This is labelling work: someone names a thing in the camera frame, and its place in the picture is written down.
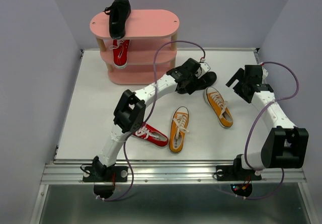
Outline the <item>black canvas shoe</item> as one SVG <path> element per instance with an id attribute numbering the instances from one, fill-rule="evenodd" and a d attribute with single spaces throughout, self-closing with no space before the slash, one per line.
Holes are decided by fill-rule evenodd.
<path id="1" fill-rule="evenodd" d="M 217 74 L 213 71 L 205 73 L 202 77 L 196 79 L 193 84 L 193 90 L 204 90 L 207 87 L 212 86 L 217 80 Z"/>
<path id="2" fill-rule="evenodd" d="M 114 0 L 103 11 L 109 16 L 109 34 L 112 39 L 118 40 L 125 37 L 125 24 L 131 14 L 129 0 Z"/>

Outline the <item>red sneaker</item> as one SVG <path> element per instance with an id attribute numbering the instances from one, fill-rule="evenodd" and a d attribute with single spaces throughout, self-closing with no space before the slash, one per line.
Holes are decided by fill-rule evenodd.
<path id="1" fill-rule="evenodd" d="M 169 142 L 169 139 L 166 135 L 149 124 L 141 126 L 136 132 L 134 132 L 133 135 L 158 147 L 165 147 Z"/>
<path id="2" fill-rule="evenodd" d="M 113 51 L 113 63 L 117 69 L 124 69 L 127 66 L 127 54 L 130 45 L 130 40 L 113 40 L 109 47 Z"/>

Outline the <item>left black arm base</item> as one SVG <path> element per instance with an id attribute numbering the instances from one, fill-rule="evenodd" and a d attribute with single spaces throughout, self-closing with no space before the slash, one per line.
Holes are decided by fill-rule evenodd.
<path id="1" fill-rule="evenodd" d="M 97 199 L 102 201 L 118 200 L 120 197 L 112 197 L 116 190 L 116 183 L 127 182 L 128 167 L 112 166 L 102 173 L 98 173 L 92 165 L 81 165 L 83 172 L 82 181 L 93 183 L 93 191 Z"/>

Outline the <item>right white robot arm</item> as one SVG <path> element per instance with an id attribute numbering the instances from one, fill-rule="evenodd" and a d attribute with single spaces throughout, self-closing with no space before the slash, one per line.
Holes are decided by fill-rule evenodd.
<path id="1" fill-rule="evenodd" d="M 236 157 L 240 162 L 231 167 L 233 176 L 238 179 L 247 176 L 250 170 L 300 169 L 304 164 L 309 133 L 305 128 L 297 127 L 279 105 L 280 101 L 292 99 L 297 93 L 277 99 L 273 88 L 263 82 L 266 73 L 264 63 L 245 65 L 226 83 L 227 87 L 233 87 L 237 95 L 259 111 L 247 136 L 244 153 Z M 249 153 L 251 136 L 260 119 L 269 134 L 257 152 Z"/>

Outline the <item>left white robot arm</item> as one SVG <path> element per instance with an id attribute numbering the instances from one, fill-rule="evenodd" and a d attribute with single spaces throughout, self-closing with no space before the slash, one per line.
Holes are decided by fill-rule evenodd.
<path id="1" fill-rule="evenodd" d="M 118 153 L 126 138 L 144 123 L 146 108 L 155 106 L 156 100 L 185 89 L 189 95 L 196 91 L 196 81 L 210 70 L 205 57 L 200 61 L 189 58 L 182 65 L 167 71 L 156 82 L 135 92 L 126 90 L 114 110 L 113 127 L 102 151 L 93 159 L 94 173 L 102 181 L 112 175 Z"/>

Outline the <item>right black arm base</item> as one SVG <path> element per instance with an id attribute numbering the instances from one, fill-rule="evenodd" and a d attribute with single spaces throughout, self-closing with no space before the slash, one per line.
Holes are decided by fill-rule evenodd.
<path id="1" fill-rule="evenodd" d="M 242 156 L 237 155 L 232 165 L 216 166 L 213 174 L 217 181 L 231 181 L 230 187 L 233 194 L 241 197 L 250 197 L 253 186 L 252 181 L 260 181 L 261 175 L 255 175 L 255 171 L 242 168 Z"/>

